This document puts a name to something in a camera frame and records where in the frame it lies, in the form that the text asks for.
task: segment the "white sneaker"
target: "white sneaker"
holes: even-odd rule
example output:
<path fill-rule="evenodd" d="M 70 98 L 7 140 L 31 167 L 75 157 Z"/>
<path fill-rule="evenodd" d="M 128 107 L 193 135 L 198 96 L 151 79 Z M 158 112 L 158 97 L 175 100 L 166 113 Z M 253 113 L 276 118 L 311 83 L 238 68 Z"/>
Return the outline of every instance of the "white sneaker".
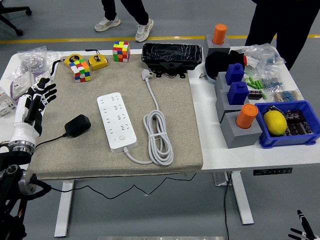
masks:
<path fill-rule="evenodd" d="M 118 18 L 118 16 L 115 16 L 115 19 L 112 21 L 110 21 L 104 17 L 101 22 L 99 22 L 97 25 L 94 26 L 94 29 L 97 32 L 103 32 L 105 30 L 108 30 L 111 27 L 116 27 L 116 26 L 120 25 L 120 23 L 121 23 L 121 21 Z"/>
<path fill-rule="evenodd" d="M 138 25 L 138 31 L 135 35 L 135 41 L 141 43 L 149 37 L 150 30 L 154 26 L 154 21 L 149 18 L 147 25 Z"/>

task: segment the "yellow floor stripe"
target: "yellow floor stripe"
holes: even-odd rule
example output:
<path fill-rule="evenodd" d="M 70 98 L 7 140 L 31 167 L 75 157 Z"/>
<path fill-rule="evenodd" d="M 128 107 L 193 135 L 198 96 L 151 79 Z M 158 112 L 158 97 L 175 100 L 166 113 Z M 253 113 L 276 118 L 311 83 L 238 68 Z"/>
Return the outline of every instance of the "yellow floor stripe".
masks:
<path fill-rule="evenodd" d="M 148 40 L 204 40 L 206 36 L 150 36 Z M 228 39 L 246 39 L 247 35 L 228 35 Z M 308 38 L 320 38 L 320 34 L 310 34 Z M 39 43 L 75 43 L 75 42 L 114 42 L 134 41 L 134 37 L 94 37 L 94 38 L 51 38 L 51 39 L 24 39 L 0 40 L 0 44 L 39 44 Z"/>

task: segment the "green battery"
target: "green battery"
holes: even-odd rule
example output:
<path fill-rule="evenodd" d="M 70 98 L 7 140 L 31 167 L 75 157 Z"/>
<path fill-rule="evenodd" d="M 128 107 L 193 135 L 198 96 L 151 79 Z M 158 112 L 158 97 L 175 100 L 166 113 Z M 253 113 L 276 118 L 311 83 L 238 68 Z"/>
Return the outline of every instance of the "green battery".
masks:
<path fill-rule="evenodd" d="M 250 81 L 252 84 L 255 84 L 255 81 L 254 81 L 254 79 L 252 78 L 252 76 L 249 77 L 249 81 Z"/>
<path fill-rule="evenodd" d="M 264 85 L 262 84 L 262 82 L 260 80 L 257 80 L 257 81 L 258 81 L 258 84 L 260 85 L 260 88 L 263 89 Z"/>
<path fill-rule="evenodd" d="M 258 80 L 255 80 L 254 84 L 256 85 L 257 89 L 261 89 L 260 84 L 258 83 Z"/>
<path fill-rule="evenodd" d="M 261 92 L 262 92 L 262 98 L 267 99 L 267 95 L 264 93 L 264 91 L 261 91 Z"/>
<path fill-rule="evenodd" d="M 246 83 L 249 87 L 252 87 L 253 89 L 258 89 L 258 87 L 255 84 L 251 84 L 250 82 Z"/>

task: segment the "white cable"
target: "white cable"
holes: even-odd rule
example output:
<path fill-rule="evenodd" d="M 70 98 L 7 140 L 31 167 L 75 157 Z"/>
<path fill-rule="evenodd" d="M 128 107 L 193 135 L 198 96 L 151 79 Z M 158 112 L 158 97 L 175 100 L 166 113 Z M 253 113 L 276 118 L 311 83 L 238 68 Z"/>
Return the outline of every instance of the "white cable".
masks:
<path fill-rule="evenodd" d="M 149 114 L 143 117 L 143 124 L 148 133 L 148 151 L 151 161 L 139 161 L 135 159 L 130 155 L 127 147 L 124 147 L 123 151 L 129 157 L 129 159 L 137 164 L 154 163 L 156 165 L 169 166 L 174 160 L 174 151 L 167 135 L 166 119 L 164 114 L 159 110 L 158 102 L 149 84 L 149 78 L 144 78 L 144 72 L 142 72 L 142 78 L 145 80 L 156 106 L 156 110 L 151 111 Z M 157 133 L 154 132 L 153 128 L 154 120 Z M 156 141 L 160 141 L 160 148 L 158 148 Z"/>

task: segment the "white robotic hand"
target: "white robotic hand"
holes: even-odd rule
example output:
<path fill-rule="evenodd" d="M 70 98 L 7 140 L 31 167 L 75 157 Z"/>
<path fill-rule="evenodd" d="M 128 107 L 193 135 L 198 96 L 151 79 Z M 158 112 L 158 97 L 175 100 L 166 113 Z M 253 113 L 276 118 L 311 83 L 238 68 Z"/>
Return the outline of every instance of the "white robotic hand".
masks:
<path fill-rule="evenodd" d="M 11 151 L 34 152 L 42 133 L 46 105 L 57 97 L 56 84 L 49 83 L 49 78 L 41 78 L 19 98 L 13 123 L 15 131 L 8 145 Z"/>

